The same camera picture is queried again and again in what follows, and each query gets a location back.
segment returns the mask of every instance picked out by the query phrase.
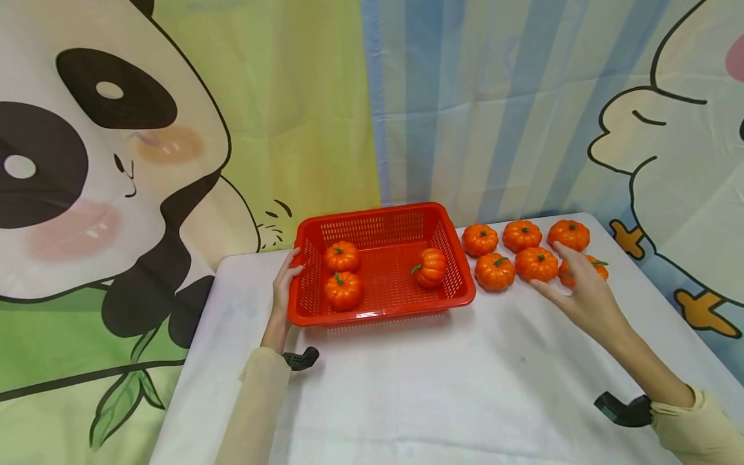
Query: blue striped fabric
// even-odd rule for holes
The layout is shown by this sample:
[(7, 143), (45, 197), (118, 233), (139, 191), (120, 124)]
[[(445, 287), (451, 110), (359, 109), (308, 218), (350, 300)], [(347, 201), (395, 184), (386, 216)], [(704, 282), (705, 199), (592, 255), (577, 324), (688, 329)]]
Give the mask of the blue striped fabric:
[[(603, 108), (650, 84), (662, 40), (703, 3), (360, 0), (383, 205), (433, 200), (457, 225), (588, 211), (633, 229), (630, 177), (592, 162), (589, 145)], [(717, 25), (744, 7), (704, 9)], [(678, 309), (677, 289), (702, 292), (648, 239), (641, 247), (638, 265)], [(732, 344), (727, 365), (744, 381), (744, 344), (738, 359)]]

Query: table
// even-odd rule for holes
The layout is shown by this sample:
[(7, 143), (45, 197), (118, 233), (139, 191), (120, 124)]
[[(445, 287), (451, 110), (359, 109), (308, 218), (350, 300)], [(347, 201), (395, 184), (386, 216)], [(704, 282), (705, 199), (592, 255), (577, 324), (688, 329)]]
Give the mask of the table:
[[(633, 327), (682, 379), (714, 392), (744, 429), (744, 388), (594, 217), (534, 222), (547, 236), (561, 218), (591, 230), (587, 252), (609, 263), (609, 285)], [(501, 236), (504, 223), (493, 227)], [(501, 244), (497, 251), (513, 256)], [(285, 256), (220, 264), (150, 463), (213, 463)], [(650, 428), (621, 428), (592, 405), (604, 391), (626, 403), (641, 391), (519, 279), (502, 295), (479, 287), (471, 305), (439, 316), (297, 330), (287, 350), (308, 345), (321, 358), (290, 381), (272, 464), (678, 463)]]

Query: orange pumpkin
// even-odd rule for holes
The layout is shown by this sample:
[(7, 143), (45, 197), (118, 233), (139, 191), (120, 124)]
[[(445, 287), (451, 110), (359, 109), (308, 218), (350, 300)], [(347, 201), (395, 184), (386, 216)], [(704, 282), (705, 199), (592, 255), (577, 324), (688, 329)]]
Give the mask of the orange pumpkin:
[(589, 245), (589, 239), (589, 229), (580, 222), (570, 219), (561, 219), (548, 231), (548, 244), (551, 247), (557, 241), (568, 248), (581, 252)]
[(332, 272), (352, 272), (359, 267), (359, 250), (354, 244), (339, 240), (326, 250), (324, 259)]
[(498, 235), (487, 225), (471, 225), (463, 232), (463, 248), (473, 257), (490, 254), (497, 245)]
[(507, 257), (485, 254), (475, 264), (475, 279), (487, 291), (503, 291), (514, 284), (516, 270)]
[(351, 310), (362, 299), (362, 282), (349, 272), (336, 272), (325, 286), (328, 303), (335, 310)]
[(421, 263), (416, 265), (411, 274), (421, 286), (436, 287), (442, 284), (447, 270), (447, 258), (438, 248), (427, 248), (419, 256)]
[[(597, 270), (597, 273), (599, 273), (602, 279), (606, 280), (607, 278), (609, 278), (609, 272), (607, 271), (607, 268), (605, 268), (605, 266), (607, 266), (607, 262), (597, 260), (591, 255), (587, 255), (586, 259), (589, 260), (589, 262), (593, 265), (594, 269)], [(564, 286), (576, 286), (576, 280), (574, 279), (574, 274), (571, 272), (571, 267), (568, 266), (568, 261), (564, 260), (563, 263), (560, 264), (560, 268), (558, 268), (558, 276), (560, 277), (560, 282), (563, 283)]]
[(540, 247), (542, 232), (540, 232), (540, 228), (535, 223), (521, 219), (509, 223), (504, 228), (501, 239), (504, 241), (506, 248), (514, 253), (518, 253), (527, 247)]
[(517, 274), (525, 281), (537, 279), (547, 283), (558, 276), (558, 259), (545, 248), (526, 248), (514, 261)]

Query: hand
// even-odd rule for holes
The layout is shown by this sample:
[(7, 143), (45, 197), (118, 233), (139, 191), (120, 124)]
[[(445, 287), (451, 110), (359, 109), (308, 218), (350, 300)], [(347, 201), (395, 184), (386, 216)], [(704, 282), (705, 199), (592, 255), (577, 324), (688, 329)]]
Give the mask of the hand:
[(530, 281), (530, 285), (605, 348), (631, 334), (632, 328), (615, 302), (612, 291), (586, 256), (558, 242), (554, 248), (571, 267), (576, 280), (574, 293), (563, 295), (557, 289), (537, 280)]
[(282, 263), (277, 277), (274, 278), (274, 303), (272, 305), (272, 313), (269, 316), (269, 323), (266, 325), (266, 331), (263, 333), (263, 339), (261, 339), (262, 347), (270, 347), (274, 349), (280, 355), (284, 352), (284, 342), (286, 341), (286, 334), (289, 332), (289, 328), (292, 323), (289, 322), (287, 316), (287, 307), (289, 306), (289, 283), (295, 276), (302, 273), (303, 266), (296, 266), (290, 268), (292, 260), (300, 253), (300, 249), (296, 248), (290, 251), (284, 263)]

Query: red plastic basket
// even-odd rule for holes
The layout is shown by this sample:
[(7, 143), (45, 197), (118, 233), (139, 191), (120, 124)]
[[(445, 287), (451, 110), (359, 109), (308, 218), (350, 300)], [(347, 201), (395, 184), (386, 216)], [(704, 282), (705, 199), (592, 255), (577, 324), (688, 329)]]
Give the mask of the red plastic basket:
[[(352, 242), (361, 256), (356, 274), (362, 280), (364, 297), (357, 308), (347, 312), (330, 308), (324, 292), (332, 273), (323, 254), (339, 240)], [(292, 265), (305, 265), (289, 288), (289, 319), (297, 326), (437, 312), (465, 306), (475, 297), (460, 239), (447, 211), (438, 203), (309, 218), (298, 227), (295, 247), (301, 247), (302, 252)], [(434, 289), (419, 286), (411, 275), (419, 253), (428, 247), (440, 249), (447, 257), (444, 282)]]

